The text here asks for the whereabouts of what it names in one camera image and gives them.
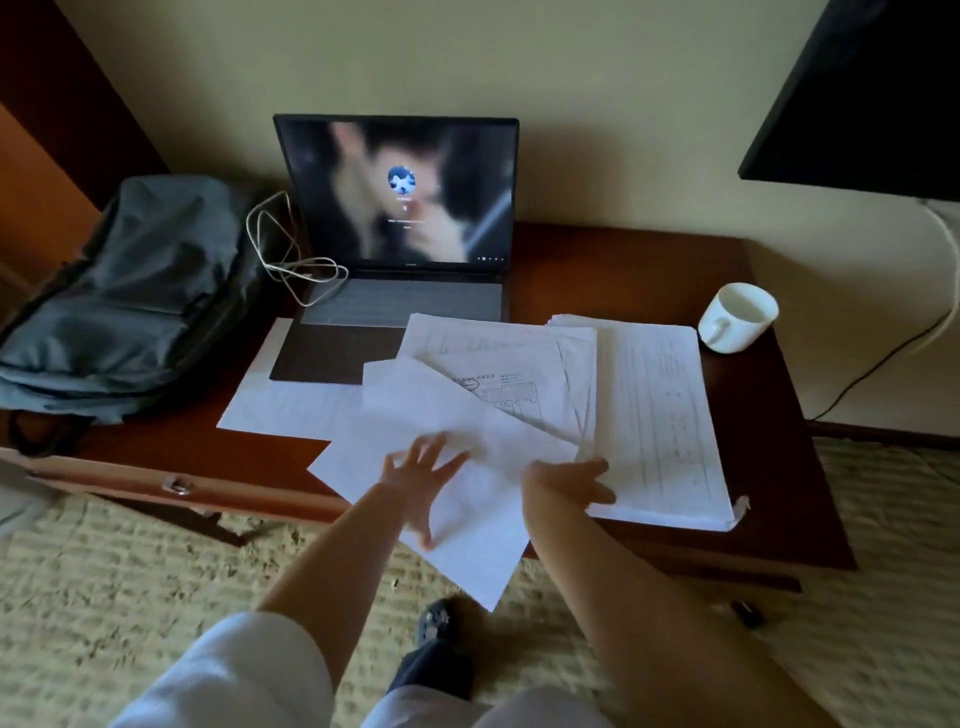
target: beige carpet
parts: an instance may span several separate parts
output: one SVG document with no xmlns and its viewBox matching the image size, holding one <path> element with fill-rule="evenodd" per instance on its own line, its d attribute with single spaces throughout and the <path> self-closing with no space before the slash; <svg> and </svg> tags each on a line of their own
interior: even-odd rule
<svg viewBox="0 0 960 728">
<path fill-rule="evenodd" d="M 809 580 L 799 599 L 747 594 L 772 616 L 760 638 L 845 725 L 960 725 L 960 454 L 817 448 L 862 571 Z M 254 603 L 308 537 L 277 525 L 237 550 L 100 501 L 63 500 L 0 542 L 0 726 L 104 725 L 207 627 Z M 692 586 L 713 602 L 728 596 Z M 411 551 L 395 551 L 337 725 L 360 722 L 421 606 L 450 591 Z M 517 570 L 487 629 L 480 698 L 555 684 L 618 715 L 538 563 Z M 523 639 L 497 637 L 506 634 Z"/>
</svg>

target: laptop screen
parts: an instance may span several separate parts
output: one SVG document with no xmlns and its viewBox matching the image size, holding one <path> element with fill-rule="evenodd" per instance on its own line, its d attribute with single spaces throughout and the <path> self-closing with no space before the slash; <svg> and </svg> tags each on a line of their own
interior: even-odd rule
<svg viewBox="0 0 960 728">
<path fill-rule="evenodd" d="M 274 122 L 314 255 L 348 268 L 508 269 L 516 119 Z"/>
</svg>

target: black cable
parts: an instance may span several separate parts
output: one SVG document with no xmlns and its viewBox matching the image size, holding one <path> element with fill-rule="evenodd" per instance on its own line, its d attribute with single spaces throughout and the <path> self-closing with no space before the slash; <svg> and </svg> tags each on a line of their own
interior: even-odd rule
<svg viewBox="0 0 960 728">
<path fill-rule="evenodd" d="M 917 339 L 922 339 L 922 338 L 924 338 L 924 337 L 925 337 L 927 334 L 929 334 L 933 329 L 935 329 L 936 327 L 938 327 L 938 326 L 941 324 L 941 322 L 943 322 L 943 321 L 947 318 L 947 316 L 949 316 L 949 315 L 950 315 L 950 312 L 948 311 L 948 312 L 945 313 L 943 316 L 941 316 L 939 319 L 937 319 L 935 322 L 933 322 L 933 324 L 932 324 L 931 326 L 925 328 L 923 331 L 921 331 L 920 333 L 918 333 L 916 336 L 911 336 L 909 339 L 907 339 L 907 340 L 904 341 L 902 344 L 900 344 L 898 347 L 896 347 L 893 351 L 891 351 L 891 352 L 888 353 L 886 356 L 884 356 L 882 359 L 880 359 L 874 366 L 872 366 L 869 370 L 867 370 L 867 373 L 866 373 L 866 374 L 863 374 L 863 375 L 858 376 L 858 377 L 857 377 L 856 379 L 854 379 L 850 384 L 848 384 L 846 387 L 844 387 L 844 388 L 843 388 L 843 391 L 842 391 L 839 395 L 837 395 L 837 399 L 833 401 L 833 404 L 832 404 L 831 406 L 829 406 L 827 409 L 825 409 L 823 412 L 821 412 L 819 415 L 817 415 L 816 417 L 814 417 L 813 419 L 811 419 L 810 421 L 811 421 L 811 422 L 816 422 L 816 421 L 819 420 L 821 417 L 823 417 L 824 415 L 826 415 L 831 409 L 833 409 L 837 404 L 840 403 L 840 400 L 843 399 L 843 398 L 847 395 L 847 393 L 850 392 L 850 390 L 851 390 L 853 387 L 855 387 L 855 386 L 856 386 L 857 384 L 859 384 L 861 381 L 863 381 L 863 380 L 866 379 L 868 376 L 870 376 L 871 374 L 873 374 L 877 369 L 879 369 L 879 368 L 882 367 L 884 364 L 886 364 L 888 361 L 890 361 L 890 359 L 892 359 L 894 356 L 896 356 L 898 353 L 900 353 L 903 349 L 905 349 L 906 347 L 908 347 L 908 346 L 910 346 L 911 344 L 913 344 L 913 342 L 915 342 Z"/>
</svg>

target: backpack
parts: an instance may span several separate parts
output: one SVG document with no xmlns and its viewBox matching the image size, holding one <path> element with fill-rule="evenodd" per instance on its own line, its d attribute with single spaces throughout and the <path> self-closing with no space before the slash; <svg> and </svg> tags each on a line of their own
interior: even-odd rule
<svg viewBox="0 0 960 728">
<path fill-rule="evenodd" d="M 121 183 L 80 256 L 0 331 L 0 407 L 69 416 L 33 443 L 12 412 L 22 454 L 160 400 L 240 323 L 266 278 L 245 225 L 257 198 L 210 177 Z"/>
</svg>

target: hand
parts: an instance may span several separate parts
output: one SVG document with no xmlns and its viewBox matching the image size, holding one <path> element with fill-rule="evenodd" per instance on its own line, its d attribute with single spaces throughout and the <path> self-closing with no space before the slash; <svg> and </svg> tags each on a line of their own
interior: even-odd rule
<svg viewBox="0 0 960 728">
<path fill-rule="evenodd" d="M 573 504 L 581 510 L 591 503 L 616 502 L 614 492 L 597 482 L 597 478 L 609 469 L 610 463 L 602 457 L 562 465 L 535 460 L 523 469 L 520 479 L 524 504 L 542 495 Z"/>
<path fill-rule="evenodd" d="M 430 535 L 430 506 L 437 494 L 464 466 L 470 458 L 468 451 L 461 452 L 445 465 L 434 470 L 437 458 L 446 445 L 446 435 L 430 437 L 421 435 L 407 450 L 403 462 L 397 466 L 394 458 L 403 453 L 392 452 L 383 461 L 383 474 L 379 483 L 396 488 L 403 493 L 407 503 L 406 523 L 418 536 L 420 548 L 430 550 L 433 540 Z"/>
</svg>

